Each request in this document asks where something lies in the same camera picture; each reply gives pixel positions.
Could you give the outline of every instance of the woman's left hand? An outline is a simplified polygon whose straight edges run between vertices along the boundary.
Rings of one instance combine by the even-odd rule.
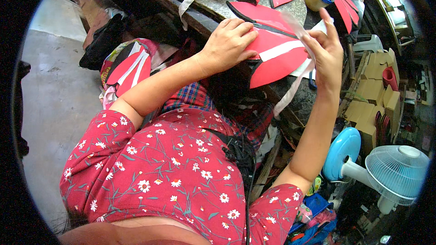
[[[253,24],[244,20],[225,19],[209,37],[203,50],[198,56],[205,76],[226,71],[236,64],[257,55],[254,50],[245,48],[256,39],[258,32],[250,31]]]

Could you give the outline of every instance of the woman's arm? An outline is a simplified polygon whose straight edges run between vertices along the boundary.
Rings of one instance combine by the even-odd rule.
[[[324,165],[341,91],[344,52],[329,14],[325,9],[321,9],[320,14],[326,24],[327,35],[309,32],[312,38],[305,40],[316,57],[317,97],[291,162],[272,185],[293,184],[302,190],[303,195]]]
[[[252,23],[242,19],[223,20],[201,52],[143,80],[120,96],[110,109],[125,114],[135,129],[139,128],[147,114],[183,86],[255,56],[257,52],[253,50],[244,51],[258,35],[256,31],[249,32],[252,28]]]

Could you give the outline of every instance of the red floral shirt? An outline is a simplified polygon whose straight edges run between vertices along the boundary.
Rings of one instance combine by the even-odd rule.
[[[64,204],[90,222],[166,216],[213,244],[244,244],[241,174],[204,128],[233,133],[219,113],[193,108],[162,114],[136,133],[123,114],[99,112],[65,165]],[[290,184],[267,190],[250,207],[251,243],[283,244],[302,198]]]

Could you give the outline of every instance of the electric fan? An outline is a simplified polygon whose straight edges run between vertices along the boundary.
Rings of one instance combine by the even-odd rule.
[[[344,129],[330,145],[324,176],[330,181],[348,176],[375,189],[381,194],[377,206],[382,214],[389,214],[395,204],[411,205],[419,194],[430,159],[414,147],[380,146],[366,157],[365,169],[355,163],[360,144],[357,129]]]

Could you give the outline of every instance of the woman's right hand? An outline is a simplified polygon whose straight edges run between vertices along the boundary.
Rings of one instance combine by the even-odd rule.
[[[335,94],[341,91],[342,62],[344,50],[339,42],[339,36],[326,9],[320,9],[321,18],[327,28],[327,35],[321,31],[308,31],[303,40],[312,50],[316,58],[316,83],[318,90],[327,90]]]

